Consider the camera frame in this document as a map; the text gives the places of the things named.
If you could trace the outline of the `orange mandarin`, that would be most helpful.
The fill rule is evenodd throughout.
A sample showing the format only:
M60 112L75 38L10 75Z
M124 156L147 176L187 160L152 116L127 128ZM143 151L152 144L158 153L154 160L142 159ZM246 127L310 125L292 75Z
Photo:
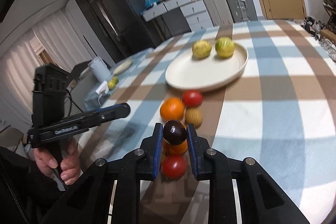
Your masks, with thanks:
M183 155L187 150L187 140L179 145L172 145L163 139L163 153L165 155Z
M185 114L185 106L180 98L171 97L163 102L159 112L164 121L181 121Z

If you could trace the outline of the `red tomato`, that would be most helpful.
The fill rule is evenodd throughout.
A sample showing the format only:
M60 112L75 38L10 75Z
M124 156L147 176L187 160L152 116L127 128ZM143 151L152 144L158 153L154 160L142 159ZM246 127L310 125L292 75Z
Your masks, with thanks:
M203 102L203 96L197 90L188 90L182 94L182 101L187 107L198 107Z
M169 155L162 163L161 172L170 180L181 178L187 169L187 163L182 155Z

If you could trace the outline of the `small green fruit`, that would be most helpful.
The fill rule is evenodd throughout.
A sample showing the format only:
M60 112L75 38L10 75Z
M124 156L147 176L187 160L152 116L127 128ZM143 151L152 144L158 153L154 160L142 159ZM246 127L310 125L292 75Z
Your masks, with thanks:
M112 79L108 81L108 89L113 90L118 84L118 82L119 82L119 79L117 76L112 77Z

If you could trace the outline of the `small side plate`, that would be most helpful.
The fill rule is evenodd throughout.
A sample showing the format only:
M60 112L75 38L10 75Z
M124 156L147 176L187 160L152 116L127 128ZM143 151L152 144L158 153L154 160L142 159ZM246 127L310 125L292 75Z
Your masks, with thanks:
M113 74L115 76L122 74L124 71L128 70L131 67L132 63L133 60L131 58L126 59L114 69Z

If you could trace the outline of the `brown kiwi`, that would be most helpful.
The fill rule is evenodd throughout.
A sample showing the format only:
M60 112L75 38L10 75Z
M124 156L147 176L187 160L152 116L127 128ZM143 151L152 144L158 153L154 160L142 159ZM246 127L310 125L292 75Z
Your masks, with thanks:
M195 128L199 128L202 122L203 122L203 115L198 107L191 107L186 110L185 124L192 123Z

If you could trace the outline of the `dark refrigerator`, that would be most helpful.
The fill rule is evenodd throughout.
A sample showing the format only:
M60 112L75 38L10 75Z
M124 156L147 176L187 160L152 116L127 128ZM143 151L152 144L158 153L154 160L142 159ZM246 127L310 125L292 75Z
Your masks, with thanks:
M108 16L120 37L122 53L133 55L162 42L153 23L142 16L145 0L103 0Z

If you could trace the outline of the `cream round plate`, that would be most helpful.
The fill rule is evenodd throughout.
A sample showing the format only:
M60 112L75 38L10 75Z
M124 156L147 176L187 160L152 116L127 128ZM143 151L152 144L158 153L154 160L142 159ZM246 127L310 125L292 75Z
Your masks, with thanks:
M248 59L248 50L240 43L235 43L234 53L227 59L212 50L209 57L197 60L192 51L187 50L167 67L165 80L170 87L181 91L213 91L240 77Z

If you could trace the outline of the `wrinkled yellow passion fruit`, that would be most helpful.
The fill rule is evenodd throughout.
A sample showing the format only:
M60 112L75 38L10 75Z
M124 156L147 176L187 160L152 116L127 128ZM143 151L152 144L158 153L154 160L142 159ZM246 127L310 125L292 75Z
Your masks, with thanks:
M192 46L193 57L195 59L205 59L212 51L211 44L206 40L198 40Z

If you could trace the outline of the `white drawer desk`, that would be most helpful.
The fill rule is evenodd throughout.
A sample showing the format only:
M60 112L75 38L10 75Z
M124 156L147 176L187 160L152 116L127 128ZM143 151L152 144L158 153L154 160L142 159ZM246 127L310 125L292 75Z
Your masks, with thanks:
M170 11L179 9L192 32L213 27L212 20L203 0L167 0L142 13L146 22Z

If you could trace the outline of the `green yellow passion fruit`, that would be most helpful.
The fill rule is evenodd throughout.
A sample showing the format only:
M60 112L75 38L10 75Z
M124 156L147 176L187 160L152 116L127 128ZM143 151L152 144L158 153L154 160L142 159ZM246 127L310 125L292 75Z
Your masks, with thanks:
M215 50L222 58L229 58L233 55L235 44L229 37L221 37L215 43Z

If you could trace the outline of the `beige suitcase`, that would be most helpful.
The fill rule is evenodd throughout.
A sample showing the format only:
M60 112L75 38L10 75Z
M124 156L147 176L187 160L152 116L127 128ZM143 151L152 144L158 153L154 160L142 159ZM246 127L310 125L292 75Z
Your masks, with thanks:
M226 0L203 0L214 26L228 26L234 23Z

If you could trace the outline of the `silver suitcase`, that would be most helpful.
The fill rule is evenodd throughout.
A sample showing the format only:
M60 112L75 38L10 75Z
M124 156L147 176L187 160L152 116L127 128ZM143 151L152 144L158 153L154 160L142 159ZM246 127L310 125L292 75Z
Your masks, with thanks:
M226 0L235 23L256 21L257 14L253 0Z

